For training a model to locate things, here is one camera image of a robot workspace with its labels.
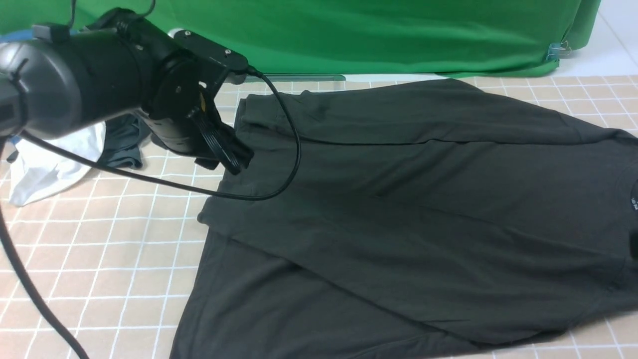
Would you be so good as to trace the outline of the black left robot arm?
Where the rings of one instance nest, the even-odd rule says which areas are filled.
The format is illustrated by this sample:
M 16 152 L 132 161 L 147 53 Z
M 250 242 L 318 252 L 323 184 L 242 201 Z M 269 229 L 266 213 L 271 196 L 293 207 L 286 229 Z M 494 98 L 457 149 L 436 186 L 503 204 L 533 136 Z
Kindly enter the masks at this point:
M 169 34 L 115 7 L 76 34 L 36 23 L 31 39 L 2 44 L 0 67 L 2 136 L 56 139 L 131 113 L 156 145 L 209 170 L 236 175 L 253 157 L 214 104 L 249 62 L 191 30 Z

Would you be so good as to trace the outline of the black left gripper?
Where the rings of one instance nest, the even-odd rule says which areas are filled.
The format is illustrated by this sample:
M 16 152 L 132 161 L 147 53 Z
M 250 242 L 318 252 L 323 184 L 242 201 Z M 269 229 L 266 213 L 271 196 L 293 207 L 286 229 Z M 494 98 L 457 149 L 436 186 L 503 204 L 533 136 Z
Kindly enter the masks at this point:
M 237 175 L 254 152 L 221 120 L 209 91 L 200 85 L 200 61 L 182 56 L 142 57 L 144 121 L 162 145 L 196 159 L 206 170 L 223 166 Z

